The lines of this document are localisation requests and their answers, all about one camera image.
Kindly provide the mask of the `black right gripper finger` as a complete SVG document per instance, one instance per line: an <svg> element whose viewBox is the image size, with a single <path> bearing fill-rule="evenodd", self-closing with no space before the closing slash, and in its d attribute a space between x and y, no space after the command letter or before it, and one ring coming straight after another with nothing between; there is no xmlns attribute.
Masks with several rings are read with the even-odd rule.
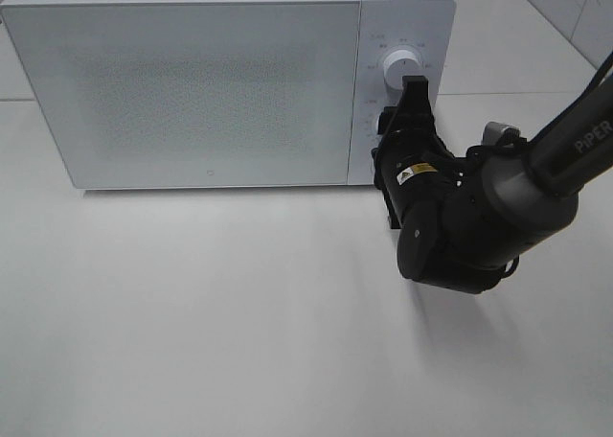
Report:
<svg viewBox="0 0 613 437"><path fill-rule="evenodd" d="M434 120L429 97L429 80L423 75L404 76L395 118L400 121Z"/></svg>

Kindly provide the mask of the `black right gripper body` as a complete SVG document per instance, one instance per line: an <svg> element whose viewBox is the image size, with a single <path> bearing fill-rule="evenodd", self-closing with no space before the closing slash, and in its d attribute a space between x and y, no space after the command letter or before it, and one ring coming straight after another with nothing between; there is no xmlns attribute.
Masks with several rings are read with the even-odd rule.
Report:
<svg viewBox="0 0 613 437"><path fill-rule="evenodd" d="M434 120L400 121L394 116L372 158L374 184L393 229L402 227L417 203L439 200L452 188L453 153L439 137Z"/></svg>

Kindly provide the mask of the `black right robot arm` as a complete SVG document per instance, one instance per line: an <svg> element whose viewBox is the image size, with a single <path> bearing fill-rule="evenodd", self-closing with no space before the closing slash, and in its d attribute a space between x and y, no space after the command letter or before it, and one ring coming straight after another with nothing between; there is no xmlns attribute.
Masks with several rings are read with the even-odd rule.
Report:
<svg viewBox="0 0 613 437"><path fill-rule="evenodd" d="M494 288L574 220L579 191L612 166L610 60L534 138L491 122L461 157L436 130L428 80L401 85L379 116L372 158L406 279L471 294Z"/></svg>

